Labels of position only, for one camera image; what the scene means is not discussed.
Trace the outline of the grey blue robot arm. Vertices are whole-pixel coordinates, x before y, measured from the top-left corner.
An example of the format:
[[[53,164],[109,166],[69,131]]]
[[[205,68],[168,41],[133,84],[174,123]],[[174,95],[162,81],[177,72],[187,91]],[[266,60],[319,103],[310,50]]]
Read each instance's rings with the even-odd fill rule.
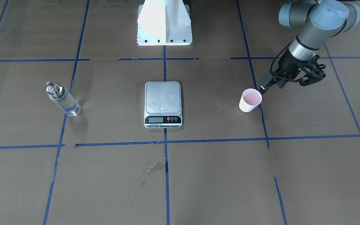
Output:
[[[308,86],[324,79],[326,66],[318,63],[317,52],[329,38],[360,23],[360,6],[337,0],[299,0],[282,6],[278,21],[284,27],[300,28],[300,31],[276,55],[277,69],[270,67],[261,79],[261,94],[274,85],[279,88],[287,83]]]

